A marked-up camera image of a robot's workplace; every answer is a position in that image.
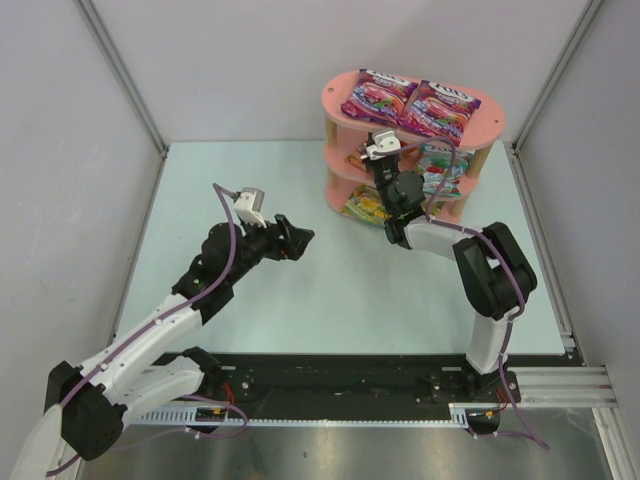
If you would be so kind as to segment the green spring tea candy bag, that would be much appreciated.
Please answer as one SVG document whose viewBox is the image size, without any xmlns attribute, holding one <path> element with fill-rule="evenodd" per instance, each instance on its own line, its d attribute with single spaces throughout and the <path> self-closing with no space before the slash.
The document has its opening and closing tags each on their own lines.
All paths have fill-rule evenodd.
<svg viewBox="0 0 640 480">
<path fill-rule="evenodd" d="M 434 201 L 431 202 L 429 199 L 426 199 L 421 206 L 426 214 L 430 217 L 437 217 L 440 214 L 442 208 L 446 205 L 444 201 Z"/>
</svg>

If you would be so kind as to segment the teal mint blossom candy bag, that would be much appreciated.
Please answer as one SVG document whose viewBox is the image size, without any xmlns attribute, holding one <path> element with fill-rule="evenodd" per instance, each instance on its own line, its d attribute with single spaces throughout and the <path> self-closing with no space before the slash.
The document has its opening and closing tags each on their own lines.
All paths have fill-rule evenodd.
<svg viewBox="0 0 640 480">
<path fill-rule="evenodd" d="M 455 162 L 451 171 L 446 173 L 451 163 L 451 149 L 449 146 L 425 144 L 421 146 L 420 158 L 414 167 L 414 172 L 423 178 L 423 192 L 433 195 L 437 187 L 446 176 L 446 181 L 439 190 L 439 195 L 446 198 L 461 196 L 460 182 L 468 169 L 471 154 L 456 151 Z"/>
</svg>

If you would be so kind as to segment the orange fruits candy bag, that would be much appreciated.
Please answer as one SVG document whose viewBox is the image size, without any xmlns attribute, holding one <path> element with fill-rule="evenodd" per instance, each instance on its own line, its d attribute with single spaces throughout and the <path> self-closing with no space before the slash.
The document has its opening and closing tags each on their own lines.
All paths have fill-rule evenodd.
<svg viewBox="0 0 640 480">
<path fill-rule="evenodd" d="M 368 158 L 366 145 L 359 145 L 354 151 L 345 157 L 345 162 L 360 171 L 366 172 L 367 166 L 365 160 Z"/>
</svg>

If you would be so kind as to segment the purple berries candy bag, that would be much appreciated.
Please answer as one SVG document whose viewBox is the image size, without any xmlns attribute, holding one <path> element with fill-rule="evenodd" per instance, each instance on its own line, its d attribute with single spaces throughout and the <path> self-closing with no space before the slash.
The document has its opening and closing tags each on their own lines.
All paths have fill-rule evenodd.
<svg viewBox="0 0 640 480">
<path fill-rule="evenodd" d="M 481 100 L 428 80 L 422 80 L 416 91 L 416 96 L 399 115 L 397 124 L 416 135 L 446 137 L 458 147 Z"/>
<path fill-rule="evenodd" d="M 418 84 L 416 82 L 360 69 L 352 92 L 340 106 L 351 118 L 394 126 Z"/>
</svg>

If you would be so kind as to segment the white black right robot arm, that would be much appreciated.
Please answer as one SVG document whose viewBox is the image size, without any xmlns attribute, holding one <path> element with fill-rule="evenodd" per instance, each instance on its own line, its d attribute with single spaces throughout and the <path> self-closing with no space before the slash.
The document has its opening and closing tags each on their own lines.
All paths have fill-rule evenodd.
<svg viewBox="0 0 640 480">
<path fill-rule="evenodd" d="M 371 153 L 362 160 L 388 213 L 388 241 L 439 255 L 457 266 L 475 311 L 461 388 L 474 398 L 504 384 L 514 320 L 537 288 L 536 274 L 511 230 L 501 222 L 477 230 L 431 217 L 422 207 L 422 177 L 400 170 L 397 155 L 377 158 Z"/>
</svg>

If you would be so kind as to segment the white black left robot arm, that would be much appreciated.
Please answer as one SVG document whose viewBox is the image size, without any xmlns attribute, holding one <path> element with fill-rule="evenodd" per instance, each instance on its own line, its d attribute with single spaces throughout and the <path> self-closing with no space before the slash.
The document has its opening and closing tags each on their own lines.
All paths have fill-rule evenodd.
<svg viewBox="0 0 640 480">
<path fill-rule="evenodd" d="M 76 459 L 94 460 L 119 440 L 137 418 L 195 394 L 220 365 L 198 347 L 168 366 L 152 364 L 168 346 L 203 327 L 233 298 L 233 288 L 262 260 L 296 261 L 314 239 L 312 230 L 278 214 L 264 225 L 221 223 L 211 228 L 187 272 L 134 330 L 79 366 L 63 361 L 47 383 L 45 412 L 29 434 L 11 474 L 46 479 Z"/>
</svg>

